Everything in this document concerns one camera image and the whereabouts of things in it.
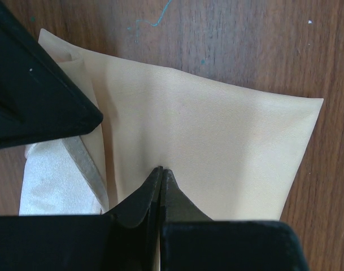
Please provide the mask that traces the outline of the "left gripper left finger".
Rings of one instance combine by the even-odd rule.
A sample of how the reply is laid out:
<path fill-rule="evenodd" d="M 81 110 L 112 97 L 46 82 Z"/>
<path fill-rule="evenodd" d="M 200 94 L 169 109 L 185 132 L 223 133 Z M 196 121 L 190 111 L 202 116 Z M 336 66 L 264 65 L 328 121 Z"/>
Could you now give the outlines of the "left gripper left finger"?
<path fill-rule="evenodd" d="M 153 270 L 162 177 L 102 215 L 0 216 L 0 270 Z"/>

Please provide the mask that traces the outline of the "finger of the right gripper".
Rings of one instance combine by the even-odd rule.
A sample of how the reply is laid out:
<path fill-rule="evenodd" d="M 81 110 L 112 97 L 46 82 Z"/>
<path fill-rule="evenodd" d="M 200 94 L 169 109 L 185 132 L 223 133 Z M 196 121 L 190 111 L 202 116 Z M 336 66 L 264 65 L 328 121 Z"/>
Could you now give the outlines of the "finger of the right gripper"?
<path fill-rule="evenodd" d="M 102 120 L 0 1 L 0 149 L 85 135 Z"/>

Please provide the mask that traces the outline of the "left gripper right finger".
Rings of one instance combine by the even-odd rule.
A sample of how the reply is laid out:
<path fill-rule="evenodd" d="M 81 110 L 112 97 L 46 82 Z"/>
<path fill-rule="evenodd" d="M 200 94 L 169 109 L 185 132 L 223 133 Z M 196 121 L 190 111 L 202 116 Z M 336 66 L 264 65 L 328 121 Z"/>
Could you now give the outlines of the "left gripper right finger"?
<path fill-rule="evenodd" d="M 308 270 L 301 244 L 279 221 L 214 221 L 163 172 L 161 270 Z"/>

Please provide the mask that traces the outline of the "peach satin napkin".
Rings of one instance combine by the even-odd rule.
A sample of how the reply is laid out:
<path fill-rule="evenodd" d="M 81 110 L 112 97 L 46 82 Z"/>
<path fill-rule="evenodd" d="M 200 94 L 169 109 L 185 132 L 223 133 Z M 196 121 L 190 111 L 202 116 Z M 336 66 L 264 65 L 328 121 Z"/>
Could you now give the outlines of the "peach satin napkin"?
<path fill-rule="evenodd" d="M 25 148 L 20 215 L 101 214 L 158 166 L 215 220 L 278 220 L 323 100 L 267 93 L 72 45 L 39 44 L 103 113 Z"/>

